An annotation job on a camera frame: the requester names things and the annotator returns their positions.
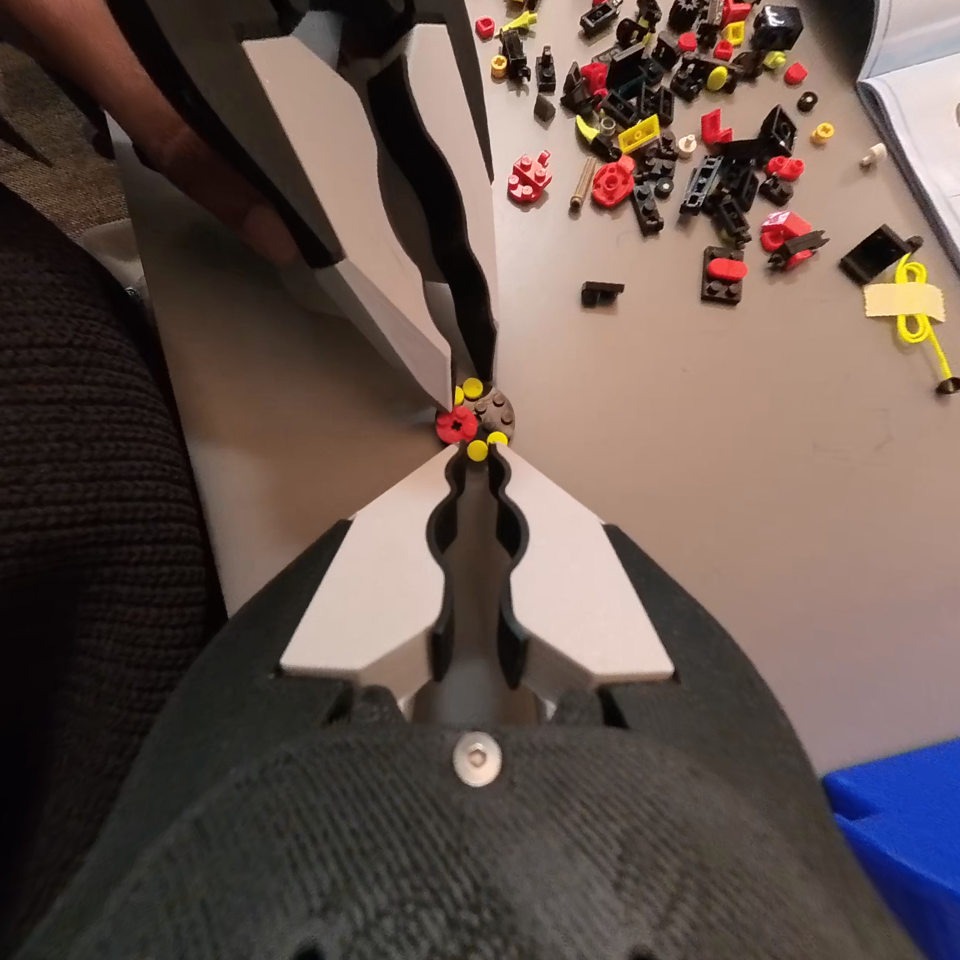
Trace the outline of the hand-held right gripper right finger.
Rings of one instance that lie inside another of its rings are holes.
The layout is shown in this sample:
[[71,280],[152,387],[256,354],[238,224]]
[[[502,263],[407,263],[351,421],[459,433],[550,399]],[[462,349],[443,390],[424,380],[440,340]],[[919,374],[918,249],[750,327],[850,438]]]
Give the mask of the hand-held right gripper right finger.
[[505,444],[492,446],[487,475],[510,558],[497,621],[508,687],[558,703],[570,690],[671,679],[674,664],[602,519]]

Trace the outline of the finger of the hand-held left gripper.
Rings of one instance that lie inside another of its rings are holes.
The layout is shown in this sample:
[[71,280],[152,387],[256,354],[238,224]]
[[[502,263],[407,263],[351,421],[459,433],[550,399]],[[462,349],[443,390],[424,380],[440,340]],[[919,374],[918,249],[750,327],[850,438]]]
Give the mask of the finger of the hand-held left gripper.
[[314,270],[318,285],[380,354],[449,410],[450,345],[387,216],[378,147],[359,95],[293,35],[243,48],[342,249],[334,265]]
[[496,380],[493,173],[474,50],[448,23],[415,22],[366,79],[371,123],[399,197],[387,201],[460,372]]

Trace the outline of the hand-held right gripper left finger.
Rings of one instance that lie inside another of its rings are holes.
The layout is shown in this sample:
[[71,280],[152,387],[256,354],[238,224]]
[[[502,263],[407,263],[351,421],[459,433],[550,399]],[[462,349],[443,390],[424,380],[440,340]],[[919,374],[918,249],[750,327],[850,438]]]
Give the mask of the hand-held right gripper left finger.
[[279,660],[282,673],[410,700],[432,676],[445,574],[427,525],[452,493],[450,445],[357,511]]

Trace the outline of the round black lego plate assembly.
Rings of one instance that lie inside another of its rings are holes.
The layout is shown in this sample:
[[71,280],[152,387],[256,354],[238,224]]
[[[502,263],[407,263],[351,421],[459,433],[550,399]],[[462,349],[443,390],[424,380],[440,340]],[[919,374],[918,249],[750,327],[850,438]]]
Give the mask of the round black lego plate assembly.
[[513,440],[517,428],[514,407],[492,382],[465,378],[454,385],[452,402],[449,411],[435,417],[435,432],[443,445],[463,447],[467,453],[471,441],[486,441],[495,430],[509,437],[508,445]]

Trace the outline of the red lego plate with pin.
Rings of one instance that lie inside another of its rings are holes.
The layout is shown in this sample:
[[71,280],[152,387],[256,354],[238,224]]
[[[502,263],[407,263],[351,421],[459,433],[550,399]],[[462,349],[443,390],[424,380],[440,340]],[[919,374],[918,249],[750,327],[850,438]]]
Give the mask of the red lego plate with pin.
[[534,205],[541,200],[552,180],[550,151],[538,155],[522,154],[512,165],[507,180],[507,195],[518,206]]

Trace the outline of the red round lego plate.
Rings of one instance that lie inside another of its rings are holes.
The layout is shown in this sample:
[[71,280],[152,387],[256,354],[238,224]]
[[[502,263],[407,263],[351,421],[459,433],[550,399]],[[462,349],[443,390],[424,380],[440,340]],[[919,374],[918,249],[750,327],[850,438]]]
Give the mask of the red round lego plate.
[[609,210],[624,202],[634,190],[636,165],[632,156],[622,154],[599,166],[591,186],[594,204]]

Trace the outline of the pile of lego pieces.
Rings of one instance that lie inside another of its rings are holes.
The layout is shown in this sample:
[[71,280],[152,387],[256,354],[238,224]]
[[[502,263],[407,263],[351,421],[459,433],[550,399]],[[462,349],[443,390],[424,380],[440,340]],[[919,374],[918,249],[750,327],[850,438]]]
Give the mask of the pile of lego pieces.
[[582,164],[597,168],[622,155],[635,161],[628,198],[606,209],[592,193],[578,214],[631,207],[642,236],[665,227],[664,202],[678,198],[678,221],[702,217],[725,247],[752,240],[748,214],[758,196],[783,207],[805,164],[795,156],[797,126],[777,103],[758,132],[738,137],[722,103],[743,85],[785,68],[799,86],[805,66],[787,62],[805,29],[784,2],[583,2],[568,68],[554,49],[536,51],[541,2],[507,2],[506,20],[477,18],[490,45],[490,78],[527,94],[534,123],[567,122]]

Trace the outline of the black lego plate red tile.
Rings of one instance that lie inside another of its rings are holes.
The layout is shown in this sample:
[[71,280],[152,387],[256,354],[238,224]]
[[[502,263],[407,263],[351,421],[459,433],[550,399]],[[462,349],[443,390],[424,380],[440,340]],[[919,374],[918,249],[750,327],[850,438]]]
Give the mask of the black lego plate red tile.
[[701,302],[737,306],[749,268],[743,250],[731,246],[706,246],[702,252]]

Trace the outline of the red black lego clip piece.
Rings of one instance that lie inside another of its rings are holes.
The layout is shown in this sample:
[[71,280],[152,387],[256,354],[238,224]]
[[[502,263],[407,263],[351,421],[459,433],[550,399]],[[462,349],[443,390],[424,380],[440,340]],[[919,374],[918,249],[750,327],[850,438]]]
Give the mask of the red black lego clip piece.
[[772,272],[796,269],[830,242],[823,230],[792,210],[774,211],[760,225],[760,243]]

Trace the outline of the black lego slope piece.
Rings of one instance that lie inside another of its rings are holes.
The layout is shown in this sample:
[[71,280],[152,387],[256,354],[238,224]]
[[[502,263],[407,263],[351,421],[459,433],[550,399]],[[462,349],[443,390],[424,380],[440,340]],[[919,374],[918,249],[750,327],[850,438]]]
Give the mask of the black lego slope piece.
[[916,254],[924,243],[922,236],[904,238],[883,222],[840,258],[838,268],[849,280],[864,287],[904,257]]

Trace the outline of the lego instruction booklet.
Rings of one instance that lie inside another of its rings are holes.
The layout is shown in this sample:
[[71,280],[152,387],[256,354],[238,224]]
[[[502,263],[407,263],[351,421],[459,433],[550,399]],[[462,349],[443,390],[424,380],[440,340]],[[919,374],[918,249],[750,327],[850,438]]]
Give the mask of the lego instruction booklet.
[[959,270],[959,3],[875,1],[857,92]]

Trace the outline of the person's left hand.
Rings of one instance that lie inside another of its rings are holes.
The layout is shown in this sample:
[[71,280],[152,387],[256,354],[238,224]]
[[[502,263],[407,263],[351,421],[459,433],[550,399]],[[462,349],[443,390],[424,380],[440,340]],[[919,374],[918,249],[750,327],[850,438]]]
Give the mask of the person's left hand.
[[149,77],[101,1],[3,1],[2,35],[88,94],[176,189],[286,266],[294,237],[260,192],[198,136]]

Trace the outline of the person's black knit sweater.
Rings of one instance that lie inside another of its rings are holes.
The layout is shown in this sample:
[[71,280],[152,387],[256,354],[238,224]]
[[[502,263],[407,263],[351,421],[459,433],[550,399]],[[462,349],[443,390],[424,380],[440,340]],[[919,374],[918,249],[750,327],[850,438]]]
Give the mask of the person's black knit sweater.
[[2,187],[1,940],[71,882],[221,604],[158,335]]

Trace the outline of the blue storage bin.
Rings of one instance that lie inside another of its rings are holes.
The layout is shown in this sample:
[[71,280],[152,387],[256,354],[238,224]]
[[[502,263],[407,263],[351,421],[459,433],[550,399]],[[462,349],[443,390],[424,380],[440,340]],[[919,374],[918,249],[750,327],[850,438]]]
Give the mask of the blue storage bin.
[[927,958],[959,957],[959,740],[826,774],[834,818]]

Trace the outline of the beige tape strip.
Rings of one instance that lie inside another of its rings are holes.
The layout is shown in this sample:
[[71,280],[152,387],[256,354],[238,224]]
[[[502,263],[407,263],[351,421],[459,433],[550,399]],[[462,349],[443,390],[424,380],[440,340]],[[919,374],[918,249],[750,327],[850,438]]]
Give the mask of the beige tape strip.
[[864,312],[868,318],[925,316],[946,320],[942,290],[928,282],[873,283],[863,287]]

